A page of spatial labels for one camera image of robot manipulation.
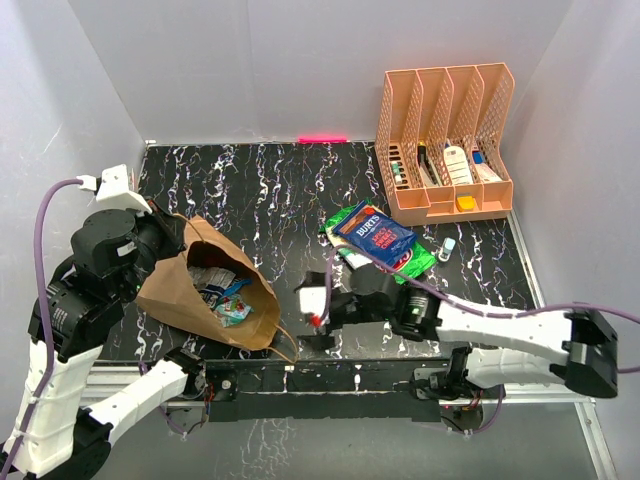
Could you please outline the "green Chuba chips bag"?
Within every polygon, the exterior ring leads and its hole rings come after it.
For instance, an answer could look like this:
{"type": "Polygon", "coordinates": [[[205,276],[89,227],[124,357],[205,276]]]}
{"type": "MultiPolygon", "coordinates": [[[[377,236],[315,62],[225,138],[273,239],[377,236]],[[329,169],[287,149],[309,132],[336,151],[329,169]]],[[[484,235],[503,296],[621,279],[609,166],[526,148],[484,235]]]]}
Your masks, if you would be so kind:
{"type": "MultiPolygon", "coordinates": [[[[342,208],[336,214],[329,217],[326,220],[324,226],[320,229],[320,232],[324,233],[327,236],[332,246],[347,243],[347,240],[334,233],[334,228],[341,221],[345,220],[349,214],[356,210],[364,210],[365,212],[369,211],[376,214],[381,214],[383,218],[389,220],[389,217],[387,215],[385,215],[376,206],[371,205],[368,201],[362,201],[357,205],[342,208]]],[[[340,249],[339,254],[353,269],[357,269],[361,266],[371,263],[370,259],[349,249],[340,249]]],[[[429,253],[418,241],[415,241],[412,247],[409,248],[403,254],[403,256],[399,258],[399,260],[393,265],[393,267],[411,278],[418,278],[435,263],[435,256],[429,253]]]]}

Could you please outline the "blue Burts chips bag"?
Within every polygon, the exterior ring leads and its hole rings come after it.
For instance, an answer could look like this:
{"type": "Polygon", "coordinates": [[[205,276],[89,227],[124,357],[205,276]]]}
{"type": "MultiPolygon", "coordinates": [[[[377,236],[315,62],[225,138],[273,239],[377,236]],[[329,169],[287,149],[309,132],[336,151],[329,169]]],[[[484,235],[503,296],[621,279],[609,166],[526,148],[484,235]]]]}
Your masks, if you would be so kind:
{"type": "Polygon", "coordinates": [[[416,242],[416,234],[361,201],[333,233],[386,265],[394,266],[416,242]]]}

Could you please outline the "brown paper bag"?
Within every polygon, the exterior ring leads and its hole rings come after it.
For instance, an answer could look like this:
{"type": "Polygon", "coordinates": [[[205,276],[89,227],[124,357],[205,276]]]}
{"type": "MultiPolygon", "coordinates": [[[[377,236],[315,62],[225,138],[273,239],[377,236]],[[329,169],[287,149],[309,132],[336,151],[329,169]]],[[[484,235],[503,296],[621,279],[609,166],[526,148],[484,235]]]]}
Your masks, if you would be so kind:
{"type": "Polygon", "coordinates": [[[137,305],[166,325],[296,362],[276,294],[247,255],[200,216],[186,221],[184,237],[187,249],[156,264],[137,305]]]}

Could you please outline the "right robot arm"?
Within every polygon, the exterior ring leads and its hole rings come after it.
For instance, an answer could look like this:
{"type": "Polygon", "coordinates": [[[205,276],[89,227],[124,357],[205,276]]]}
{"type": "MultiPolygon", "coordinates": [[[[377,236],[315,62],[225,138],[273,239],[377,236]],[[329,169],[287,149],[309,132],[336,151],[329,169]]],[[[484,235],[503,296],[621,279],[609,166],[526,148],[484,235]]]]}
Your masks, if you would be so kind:
{"type": "Polygon", "coordinates": [[[618,394],[618,336],[593,308],[530,314],[481,305],[398,283],[372,264],[353,271],[347,291],[321,272],[307,272],[294,291],[314,330],[300,339],[314,350],[333,348],[334,331],[346,325],[374,322],[414,342],[453,344],[443,366],[414,371],[419,398],[477,399],[505,384],[560,384],[601,399],[618,394]]]}

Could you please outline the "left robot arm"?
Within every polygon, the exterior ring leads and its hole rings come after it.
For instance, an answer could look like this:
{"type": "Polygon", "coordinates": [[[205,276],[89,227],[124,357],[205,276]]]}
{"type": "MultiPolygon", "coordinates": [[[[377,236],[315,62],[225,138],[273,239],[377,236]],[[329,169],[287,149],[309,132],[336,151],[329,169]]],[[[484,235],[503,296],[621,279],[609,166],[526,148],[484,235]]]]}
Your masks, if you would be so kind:
{"type": "Polygon", "coordinates": [[[80,405],[111,328],[157,263],[185,251],[185,228],[185,219],[149,201],[142,212],[98,211],[72,235],[71,256],[33,307],[23,399],[1,445],[3,476],[90,479],[146,415],[179,395],[194,399],[204,392],[203,360],[176,348],[111,397],[80,405]]]}

